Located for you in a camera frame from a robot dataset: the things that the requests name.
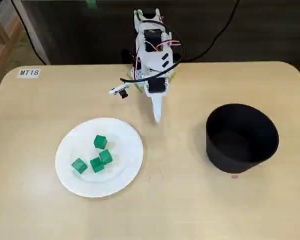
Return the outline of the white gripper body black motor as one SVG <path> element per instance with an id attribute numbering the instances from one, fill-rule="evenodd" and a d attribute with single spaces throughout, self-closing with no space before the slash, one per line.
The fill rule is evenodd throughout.
<path id="1" fill-rule="evenodd" d="M 144 83 L 144 90 L 147 97 L 166 96 L 169 91 L 169 80 L 164 77 L 153 78 Z"/>

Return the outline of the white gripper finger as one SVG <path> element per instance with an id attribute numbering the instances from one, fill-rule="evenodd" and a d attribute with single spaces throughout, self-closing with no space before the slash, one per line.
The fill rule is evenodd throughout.
<path id="1" fill-rule="evenodd" d="M 164 97 L 161 95 L 155 95 L 151 97 L 153 115 L 157 124 L 160 123 L 162 117 L 163 98 Z"/>

